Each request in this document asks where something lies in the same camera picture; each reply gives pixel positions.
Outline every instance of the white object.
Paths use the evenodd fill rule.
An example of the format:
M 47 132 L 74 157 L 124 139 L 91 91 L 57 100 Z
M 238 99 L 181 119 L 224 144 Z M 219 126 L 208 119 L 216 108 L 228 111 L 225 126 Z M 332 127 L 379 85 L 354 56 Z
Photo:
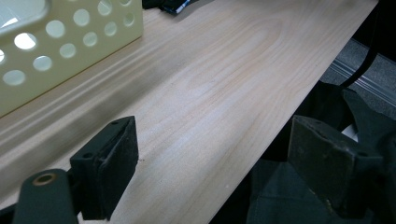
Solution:
M 0 0 L 0 117 L 142 34 L 141 0 Z

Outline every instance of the gray floor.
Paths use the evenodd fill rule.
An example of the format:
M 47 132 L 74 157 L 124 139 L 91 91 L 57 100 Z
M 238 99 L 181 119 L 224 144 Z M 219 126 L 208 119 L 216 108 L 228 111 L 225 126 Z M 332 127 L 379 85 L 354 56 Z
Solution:
M 350 40 L 321 81 L 341 84 L 361 65 L 368 49 Z M 396 62 L 378 55 L 364 76 L 350 87 L 375 111 L 396 119 Z

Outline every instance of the wooden table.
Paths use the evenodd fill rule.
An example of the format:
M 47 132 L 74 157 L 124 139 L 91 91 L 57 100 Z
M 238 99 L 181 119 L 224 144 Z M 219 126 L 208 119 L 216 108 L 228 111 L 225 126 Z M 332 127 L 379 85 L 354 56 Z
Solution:
M 144 36 L 0 119 L 0 202 L 68 169 L 135 115 L 136 173 L 113 223 L 206 223 L 275 138 L 375 0 L 201 0 L 144 12 Z

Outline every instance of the light wood tabletop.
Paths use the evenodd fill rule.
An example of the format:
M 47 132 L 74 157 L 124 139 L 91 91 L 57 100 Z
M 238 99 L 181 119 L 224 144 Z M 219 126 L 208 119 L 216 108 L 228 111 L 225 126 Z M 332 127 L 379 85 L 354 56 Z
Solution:
M 112 223 L 207 223 L 376 0 L 201 0 L 0 118 L 0 206 L 134 115 L 139 163 Z

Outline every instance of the yellow plastic basket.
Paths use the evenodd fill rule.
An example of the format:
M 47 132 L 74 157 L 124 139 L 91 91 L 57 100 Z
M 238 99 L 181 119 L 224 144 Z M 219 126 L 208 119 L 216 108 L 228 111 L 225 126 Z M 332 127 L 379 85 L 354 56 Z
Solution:
M 0 0 L 0 22 L 0 117 L 143 34 L 141 0 Z

